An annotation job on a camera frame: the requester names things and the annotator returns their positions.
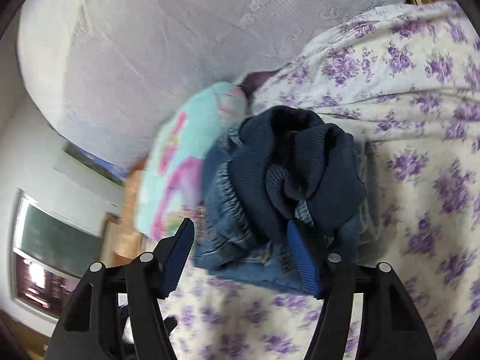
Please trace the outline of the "blue denim jeans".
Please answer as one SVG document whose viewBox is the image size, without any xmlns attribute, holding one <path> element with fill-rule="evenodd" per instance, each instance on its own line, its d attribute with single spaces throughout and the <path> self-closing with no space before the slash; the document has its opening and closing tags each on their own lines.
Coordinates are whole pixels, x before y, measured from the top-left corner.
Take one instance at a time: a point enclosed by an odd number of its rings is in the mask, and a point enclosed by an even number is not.
<svg viewBox="0 0 480 360">
<path fill-rule="evenodd" d="M 304 225 L 316 250 L 355 261 L 365 171 L 363 145 L 312 111 L 275 106 L 245 119 L 205 157 L 193 264 L 222 279 L 311 295 L 288 224 Z"/>
</svg>

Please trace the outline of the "floral turquoise folded quilt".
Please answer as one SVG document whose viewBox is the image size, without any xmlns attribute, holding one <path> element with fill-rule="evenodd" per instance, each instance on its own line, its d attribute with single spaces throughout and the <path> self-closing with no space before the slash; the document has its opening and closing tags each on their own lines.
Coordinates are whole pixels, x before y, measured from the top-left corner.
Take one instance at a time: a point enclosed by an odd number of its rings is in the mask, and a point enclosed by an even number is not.
<svg viewBox="0 0 480 360">
<path fill-rule="evenodd" d="M 151 239 L 168 236 L 200 202 L 208 150 L 247 115 L 244 92 L 218 82 L 192 96 L 160 128 L 137 194 L 135 228 Z"/>
</svg>

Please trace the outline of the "purple floral bed sheet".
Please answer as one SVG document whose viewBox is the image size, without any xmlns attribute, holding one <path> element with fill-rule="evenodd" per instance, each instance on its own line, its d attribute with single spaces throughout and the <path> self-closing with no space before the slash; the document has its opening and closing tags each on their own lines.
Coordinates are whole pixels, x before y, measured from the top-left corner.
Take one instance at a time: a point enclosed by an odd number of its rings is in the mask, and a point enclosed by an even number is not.
<svg viewBox="0 0 480 360">
<path fill-rule="evenodd" d="M 458 2 L 375 8 L 317 36 L 256 90 L 251 113 L 304 108 L 365 144 L 362 263 L 388 261 L 422 317 L 437 359 L 453 359 L 479 318 L 479 35 Z M 155 171 L 192 149 L 184 106 L 151 148 L 136 225 L 146 235 Z M 182 222 L 174 189 L 160 233 Z M 301 359 L 321 302 L 217 279 L 189 262 L 162 311 L 179 317 L 179 359 Z"/>
</svg>

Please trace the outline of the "white embossed headboard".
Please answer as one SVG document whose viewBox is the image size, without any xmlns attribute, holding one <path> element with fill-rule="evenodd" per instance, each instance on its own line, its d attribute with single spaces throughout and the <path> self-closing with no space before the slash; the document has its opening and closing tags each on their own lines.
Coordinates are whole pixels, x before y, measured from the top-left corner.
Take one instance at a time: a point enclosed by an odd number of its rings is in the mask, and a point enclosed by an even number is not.
<svg viewBox="0 0 480 360">
<path fill-rule="evenodd" d="M 404 0 L 27 0 L 25 88 L 82 150 L 128 167 L 195 92 L 290 61 L 315 35 Z"/>
</svg>

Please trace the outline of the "window with white frame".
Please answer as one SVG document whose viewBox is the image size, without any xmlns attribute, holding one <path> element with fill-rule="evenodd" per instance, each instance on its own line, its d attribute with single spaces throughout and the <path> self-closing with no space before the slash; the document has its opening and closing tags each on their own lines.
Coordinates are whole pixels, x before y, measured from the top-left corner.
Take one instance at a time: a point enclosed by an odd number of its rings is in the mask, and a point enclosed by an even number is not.
<svg viewBox="0 0 480 360">
<path fill-rule="evenodd" d="M 45 320 L 57 320 L 86 269 L 99 256 L 100 239 L 44 211 L 17 191 L 10 231 L 13 299 Z"/>
</svg>

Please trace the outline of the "blue wall poster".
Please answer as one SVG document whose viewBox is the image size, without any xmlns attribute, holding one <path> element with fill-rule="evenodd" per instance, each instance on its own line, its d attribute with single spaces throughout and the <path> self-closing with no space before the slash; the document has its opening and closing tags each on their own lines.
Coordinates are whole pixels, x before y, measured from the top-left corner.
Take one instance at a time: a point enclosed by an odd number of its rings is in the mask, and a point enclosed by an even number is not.
<svg viewBox="0 0 480 360">
<path fill-rule="evenodd" d="M 116 185 L 123 185 L 128 175 L 128 170 L 98 158 L 72 143 L 68 143 L 64 147 L 64 152 Z"/>
</svg>

